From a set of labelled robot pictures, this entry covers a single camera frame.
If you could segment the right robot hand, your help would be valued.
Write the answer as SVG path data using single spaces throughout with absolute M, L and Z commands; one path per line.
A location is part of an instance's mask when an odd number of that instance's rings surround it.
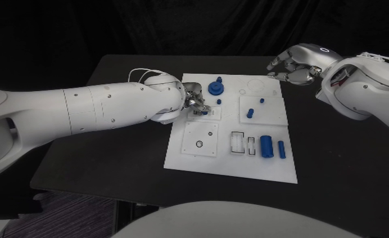
M 315 44 L 299 43 L 290 46 L 266 67 L 267 78 L 296 86 L 309 85 L 315 78 L 324 78 L 342 57 Z

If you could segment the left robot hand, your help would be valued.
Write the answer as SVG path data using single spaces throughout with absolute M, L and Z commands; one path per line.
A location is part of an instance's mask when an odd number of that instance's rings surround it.
M 190 108 L 197 115 L 207 114 L 210 106 L 204 104 L 201 85 L 195 82 L 185 82 L 182 88 L 185 93 L 184 107 Z

